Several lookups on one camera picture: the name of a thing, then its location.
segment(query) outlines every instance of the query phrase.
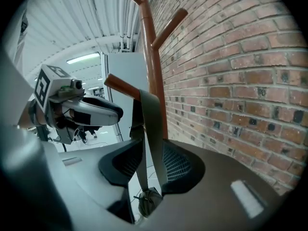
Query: brick wall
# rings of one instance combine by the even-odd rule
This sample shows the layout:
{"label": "brick wall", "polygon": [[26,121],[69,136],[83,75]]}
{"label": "brick wall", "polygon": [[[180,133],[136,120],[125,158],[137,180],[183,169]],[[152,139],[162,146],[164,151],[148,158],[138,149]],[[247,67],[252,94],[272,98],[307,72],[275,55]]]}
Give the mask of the brick wall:
{"label": "brick wall", "polygon": [[153,0],[171,139],[234,157],[280,194],[305,166],[308,54],[280,0]]}

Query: cable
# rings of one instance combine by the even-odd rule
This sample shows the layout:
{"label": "cable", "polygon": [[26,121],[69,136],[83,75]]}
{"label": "cable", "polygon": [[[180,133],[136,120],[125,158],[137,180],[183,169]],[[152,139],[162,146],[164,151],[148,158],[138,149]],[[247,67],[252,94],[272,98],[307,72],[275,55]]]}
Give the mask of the cable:
{"label": "cable", "polygon": [[[106,142],[99,142],[99,143],[96,143],[96,144],[102,144],[102,143],[107,144]],[[86,143],[85,143],[85,145],[96,145],[96,144],[86,144]],[[108,144],[107,144],[107,145],[108,145]]]}
{"label": "cable", "polygon": [[[152,167],[152,166],[150,166],[150,167]],[[149,176],[149,178],[151,178],[151,176],[152,176],[154,173],[156,173],[156,172],[154,171],[154,172]],[[149,179],[149,178],[148,178],[148,179]],[[142,190],[142,189],[140,188],[140,190],[139,190],[139,192],[137,192],[136,196],[140,193],[141,190]],[[135,200],[135,198],[134,198],[130,203],[132,203],[134,200]]]}
{"label": "cable", "polygon": [[62,146],[64,148],[64,152],[66,152],[66,147],[65,147],[65,145],[63,143],[62,143]]}
{"label": "cable", "polygon": [[60,115],[59,117],[63,117],[64,114],[66,114],[67,112],[69,112],[71,109],[68,109],[67,111],[65,111],[62,115]]}

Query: floor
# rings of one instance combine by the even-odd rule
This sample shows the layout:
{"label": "floor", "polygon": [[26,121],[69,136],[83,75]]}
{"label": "floor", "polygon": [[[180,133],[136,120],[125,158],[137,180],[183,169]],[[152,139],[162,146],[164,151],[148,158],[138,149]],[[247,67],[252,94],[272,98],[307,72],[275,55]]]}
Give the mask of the floor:
{"label": "floor", "polygon": [[[55,139],[58,135],[54,128],[49,128],[51,133],[49,136],[52,139]],[[75,141],[71,145],[65,145],[67,151],[76,151],[76,150],[86,150],[96,147],[104,147],[110,144],[117,143],[116,135],[114,133],[113,127],[102,127],[97,132],[97,138],[94,138],[89,132],[87,134],[87,144],[85,145],[81,140]],[[62,144],[53,142],[57,148],[58,152],[63,152],[64,148]],[[148,185],[150,187],[155,187],[157,191],[161,194],[161,189],[157,180],[156,172],[152,163],[152,160],[147,160],[147,175],[148,175]],[[128,183],[129,198],[131,202],[131,208],[135,217],[135,220],[138,221],[141,218],[141,215],[138,210],[138,199],[135,199],[134,196],[139,196],[141,193],[141,187],[138,181],[137,173],[133,175],[130,182]]]}

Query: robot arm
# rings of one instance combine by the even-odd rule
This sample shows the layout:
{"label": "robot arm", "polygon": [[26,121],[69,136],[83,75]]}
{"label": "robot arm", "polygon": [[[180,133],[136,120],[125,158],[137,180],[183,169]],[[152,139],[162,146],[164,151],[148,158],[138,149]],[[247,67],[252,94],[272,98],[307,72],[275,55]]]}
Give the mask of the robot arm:
{"label": "robot arm", "polygon": [[[85,95],[82,81],[73,79],[59,67],[42,65],[28,113],[36,126],[36,105],[43,111],[50,127],[57,130],[56,142],[71,144],[79,140],[85,126],[111,126],[120,121],[123,110],[100,97]],[[61,107],[62,115],[56,115]]]}

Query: white wall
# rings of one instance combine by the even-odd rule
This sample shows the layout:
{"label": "white wall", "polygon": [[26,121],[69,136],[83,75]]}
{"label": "white wall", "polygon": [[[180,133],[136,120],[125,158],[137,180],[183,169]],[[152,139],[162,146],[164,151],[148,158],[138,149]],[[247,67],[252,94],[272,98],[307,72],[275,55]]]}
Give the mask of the white wall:
{"label": "white wall", "polygon": [[[142,53],[114,53],[108,54],[109,73],[117,76],[132,86],[149,91],[147,82],[147,69]],[[123,117],[119,124],[124,141],[130,139],[129,132],[132,121],[133,99],[116,91],[111,91],[113,102],[119,105],[123,111]],[[146,138],[147,166],[153,165],[148,141]]]}

